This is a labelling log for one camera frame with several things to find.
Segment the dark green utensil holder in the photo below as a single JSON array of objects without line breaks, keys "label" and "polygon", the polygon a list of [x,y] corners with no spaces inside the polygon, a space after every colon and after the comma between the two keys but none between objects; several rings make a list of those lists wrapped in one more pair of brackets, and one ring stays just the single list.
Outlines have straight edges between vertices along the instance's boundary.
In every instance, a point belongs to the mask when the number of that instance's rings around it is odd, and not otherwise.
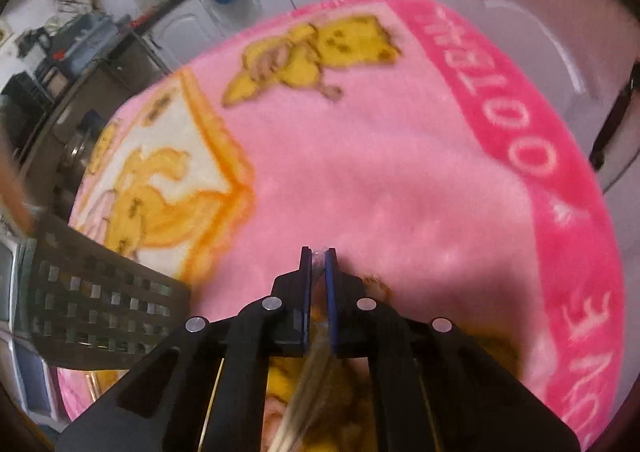
[{"label": "dark green utensil holder", "polygon": [[16,315],[55,368],[128,370],[186,321],[190,297],[48,212],[24,240]]}]

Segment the white plastic drawer unit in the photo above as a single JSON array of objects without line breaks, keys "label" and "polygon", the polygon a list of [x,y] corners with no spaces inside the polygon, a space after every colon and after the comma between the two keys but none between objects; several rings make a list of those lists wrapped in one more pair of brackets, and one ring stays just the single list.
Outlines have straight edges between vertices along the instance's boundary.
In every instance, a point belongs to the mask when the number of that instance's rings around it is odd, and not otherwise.
[{"label": "white plastic drawer unit", "polygon": [[59,434],[68,424],[51,369],[18,321],[21,246],[1,226],[1,384],[17,408],[38,426]]}]

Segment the pink cartoon bear blanket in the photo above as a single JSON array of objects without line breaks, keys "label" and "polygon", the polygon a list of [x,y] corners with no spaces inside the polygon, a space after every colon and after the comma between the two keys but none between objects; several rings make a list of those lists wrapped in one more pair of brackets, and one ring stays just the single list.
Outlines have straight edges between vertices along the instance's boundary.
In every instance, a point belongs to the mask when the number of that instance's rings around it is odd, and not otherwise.
[{"label": "pink cartoon bear blanket", "polygon": [[107,123],[70,224],[235,315],[334,247],[403,316],[446,317],[592,443],[624,354],[602,193],[520,69],[433,0],[337,0],[207,50]]}]

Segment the stacked steel pots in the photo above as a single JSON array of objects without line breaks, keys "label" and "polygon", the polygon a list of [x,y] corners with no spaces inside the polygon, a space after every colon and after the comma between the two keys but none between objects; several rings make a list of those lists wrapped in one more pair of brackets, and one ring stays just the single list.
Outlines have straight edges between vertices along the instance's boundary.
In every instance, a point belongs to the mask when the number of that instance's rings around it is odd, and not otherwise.
[{"label": "stacked steel pots", "polygon": [[96,146],[106,121],[94,110],[89,110],[80,120],[66,142],[58,161],[58,172],[68,188],[77,188],[87,171],[93,148]]}]

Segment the blue plastic dish box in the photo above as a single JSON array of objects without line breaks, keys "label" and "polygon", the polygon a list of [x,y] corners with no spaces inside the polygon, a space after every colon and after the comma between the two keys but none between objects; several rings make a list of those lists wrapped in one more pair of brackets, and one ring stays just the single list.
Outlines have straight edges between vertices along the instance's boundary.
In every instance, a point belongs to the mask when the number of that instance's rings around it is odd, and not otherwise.
[{"label": "blue plastic dish box", "polygon": [[129,15],[114,18],[88,12],[64,24],[52,40],[50,56],[67,79],[77,76],[96,58],[105,56],[130,31]]}]

